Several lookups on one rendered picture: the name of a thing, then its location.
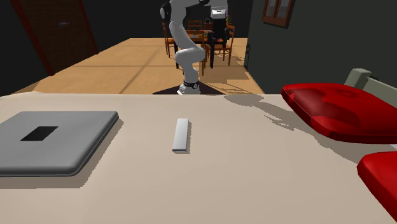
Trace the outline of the dark dining table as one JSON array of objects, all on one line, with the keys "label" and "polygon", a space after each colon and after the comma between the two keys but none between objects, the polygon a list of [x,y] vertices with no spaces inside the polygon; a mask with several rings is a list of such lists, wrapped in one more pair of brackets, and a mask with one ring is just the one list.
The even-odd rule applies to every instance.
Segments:
[{"label": "dark dining table", "polygon": [[[210,45],[210,43],[208,43],[207,41],[207,34],[209,34],[211,31],[207,31],[207,30],[199,30],[199,31],[194,31],[194,30],[187,30],[187,35],[190,37],[190,39],[194,42],[194,43],[198,43],[201,45],[201,47],[204,49],[206,56],[203,59],[203,61],[201,62],[203,65],[203,68],[206,67],[205,63],[209,60],[210,61],[210,67],[213,68],[213,62],[214,62],[214,46],[217,44],[220,44],[222,42],[222,39],[219,39],[218,42],[216,42],[216,44],[214,44],[214,46],[212,47],[212,45]],[[178,45],[175,42],[174,45],[174,53],[175,53],[175,57],[178,53]]]}]

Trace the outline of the brown framed window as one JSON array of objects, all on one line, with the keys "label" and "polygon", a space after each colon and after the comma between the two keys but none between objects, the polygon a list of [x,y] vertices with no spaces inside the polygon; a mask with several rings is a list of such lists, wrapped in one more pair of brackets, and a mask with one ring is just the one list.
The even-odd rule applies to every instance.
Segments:
[{"label": "brown framed window", "polygon": [[265,0],[261,21],[287,29],[296,0]]}]

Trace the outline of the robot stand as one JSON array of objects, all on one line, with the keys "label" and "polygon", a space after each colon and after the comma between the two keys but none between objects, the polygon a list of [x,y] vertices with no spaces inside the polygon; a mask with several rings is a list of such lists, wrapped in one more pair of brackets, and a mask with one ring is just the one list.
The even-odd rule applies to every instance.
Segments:
[{"label": "robot stand", "polygon": [[[222,92],[210,87],[209,85],[206,85],[204,83],[199,82],[199,87],[200,87],[200,93],[204,95],[223,95]],[[160,90],[157,92],[153,92],[153,94],[177,94],[177,91],[179,90],[179,85],[171,88],[167,88],[164,90]]]}]

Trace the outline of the white remote control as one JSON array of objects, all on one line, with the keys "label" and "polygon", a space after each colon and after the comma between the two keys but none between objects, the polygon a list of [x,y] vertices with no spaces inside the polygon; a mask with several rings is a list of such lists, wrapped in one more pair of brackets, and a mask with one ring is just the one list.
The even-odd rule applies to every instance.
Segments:
[{"label": "white remote control", "polygon": [[178,118],[172,145],[173,151],[187,151],[189,119]]}]

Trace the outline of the beige bed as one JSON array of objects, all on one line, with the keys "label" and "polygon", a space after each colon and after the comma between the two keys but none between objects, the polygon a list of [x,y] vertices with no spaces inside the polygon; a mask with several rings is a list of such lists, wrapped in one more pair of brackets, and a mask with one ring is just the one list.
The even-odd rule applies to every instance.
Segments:
[{"label": "beige bed", "polygon": [[[54,110],[120,119],[73,177],[0,178],[0,224],[397,224],[356,170],[393,146],[324,137],[280,95],[0,97],[0,122]],[[172,150],[178,118],[187,151]]]}]

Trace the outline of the large red pillow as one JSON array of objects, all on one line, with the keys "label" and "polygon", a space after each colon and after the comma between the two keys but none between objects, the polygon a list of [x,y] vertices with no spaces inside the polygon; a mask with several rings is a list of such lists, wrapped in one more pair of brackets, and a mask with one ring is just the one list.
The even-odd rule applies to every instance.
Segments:
[{"label": "large red pillow", "polygon": [[281,90],[288,106],[319,134],[348,143],[397,144],[397,108],[338,83],[296,83]]}]

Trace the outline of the dark brown door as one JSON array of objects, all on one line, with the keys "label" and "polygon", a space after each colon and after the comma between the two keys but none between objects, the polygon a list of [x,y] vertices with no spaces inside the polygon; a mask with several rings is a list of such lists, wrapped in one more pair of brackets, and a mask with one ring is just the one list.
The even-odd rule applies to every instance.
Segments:
[{"label": "dark brown door", "polygon": [[50,76],[99,53],[82,0],[10,3]]}]

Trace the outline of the grey closed laptop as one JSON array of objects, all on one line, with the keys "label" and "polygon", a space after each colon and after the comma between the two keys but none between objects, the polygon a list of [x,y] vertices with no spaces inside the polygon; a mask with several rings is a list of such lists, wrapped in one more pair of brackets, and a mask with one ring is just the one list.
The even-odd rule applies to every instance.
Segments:
[{"label": "grey closed laptop", "polygon": [[0,176],[74,176],[119,119],[116,111],[22,111],[0,123]]}]

